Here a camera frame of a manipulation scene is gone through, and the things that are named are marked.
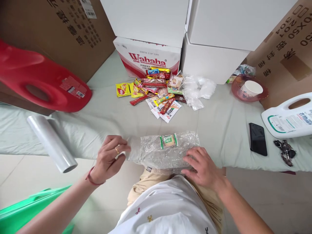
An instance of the white cardboard box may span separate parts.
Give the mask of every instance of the white cardboard box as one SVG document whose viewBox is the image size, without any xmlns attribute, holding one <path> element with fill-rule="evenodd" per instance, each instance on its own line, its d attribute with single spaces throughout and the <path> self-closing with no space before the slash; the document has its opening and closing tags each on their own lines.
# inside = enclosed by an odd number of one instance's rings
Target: white cardboard box
<svg viewBox="0 0 312 234">
<path fill-rule="evenodd" d="M 116 36 L 182 47 L 188 0 L 101 0 Z"/>
<path fill-rule="evenodd" d="M 193 44 L 254 51 L 296 2 L 193 0 L 189 40 Z"/>
<path fill-rule="evenodd" d="M 194 45 L 185 34 L 180 69 L 183 73 L 203 76 L 224 84 L 250 51 L 207 45 Z"/>
<path fill-rule="evenodd" d="M 145 78 L 150 67 L 179 71 L 181 48 L 117 37 L 114 45 L 130 77 Z"/>
</svg>

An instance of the barcode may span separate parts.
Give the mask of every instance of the barcode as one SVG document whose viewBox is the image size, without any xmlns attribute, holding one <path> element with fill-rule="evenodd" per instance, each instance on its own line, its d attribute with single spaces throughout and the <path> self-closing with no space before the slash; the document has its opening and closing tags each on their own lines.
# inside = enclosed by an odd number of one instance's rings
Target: barcode
<svg viewBox="0 0 312 234">
<path fill-rule="evenodd" d="M 80 97 L 84 97 L 84 94 L 81 93 L 81 92 L 79 92 L 79 91 L 77 91 L 77 94 L 78 94 Z"/>
<path fill-rule="evenodd" d="M 67 92 L 71 93 L 74 90 L 75 90 L 75 87 L 71 87 Z"/>
<path fill-rule="evenodd" d="M 87 15 L 92 15 L 92 16 L 95 16 L 95 14 L 94 14 L 93 12 L 89 12 L 89 11 L 87 11 L 86 13 L 87 13 Z"/>
<path fill-rule="evenodd" d="M 278 126 L 278 127 L 281 131 L 285 132 L 285 130 L 281 126 Z"/>
</svg>

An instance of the white t-shirt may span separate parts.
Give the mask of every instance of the white t-shirt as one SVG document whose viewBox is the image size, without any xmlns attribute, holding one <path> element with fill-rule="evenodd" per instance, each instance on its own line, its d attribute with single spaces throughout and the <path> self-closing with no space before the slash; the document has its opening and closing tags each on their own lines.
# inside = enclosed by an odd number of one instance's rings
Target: white t-shirt
<svg viewBox="0 0 312 234">
<path fill-rule="evenodd" d="M 130 205 L 110 234 L 217 234 L 203 202 L 181 175 L 158 183 Z"/>
</svg>

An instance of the forearm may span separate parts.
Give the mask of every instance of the forearm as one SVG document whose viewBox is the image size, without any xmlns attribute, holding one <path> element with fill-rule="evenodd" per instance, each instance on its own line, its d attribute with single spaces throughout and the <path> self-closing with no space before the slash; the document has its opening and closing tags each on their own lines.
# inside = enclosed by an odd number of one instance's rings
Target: forearm
<svg viewBox="0 0 312 234">
<path fill-rule="evenodd" d="M 273 234 L 273 231 L 263 219 L 254 211 L 227 179 L 225 179 L 224 186 L 222 186 L 217 193 L 224 206 L 232 215 L 240 233 Z"/>
<path fill-rule="evenodd" d="M 97 187 L 81 178 L 18 233 L 62 233 Z"/>
</svg>

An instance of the wahaha logo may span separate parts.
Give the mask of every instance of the wahaha logo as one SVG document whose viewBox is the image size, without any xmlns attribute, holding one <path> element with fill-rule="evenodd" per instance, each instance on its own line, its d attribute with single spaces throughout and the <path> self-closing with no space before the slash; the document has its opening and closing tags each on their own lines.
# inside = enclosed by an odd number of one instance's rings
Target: wahaha logo
<svg viewBox="0 0 312 234">
<path fill-rule="evenodd" d="M 145 63 L 149 65 L 156 65 L 160 67 L 166 67 L 166 63 L 164 61 L 159 61 L 157 59 L 147 59 L 146 56 L 144 58 L 140 57 L 139 54 L 129 53 L 134 62 Z"/>
</svg>

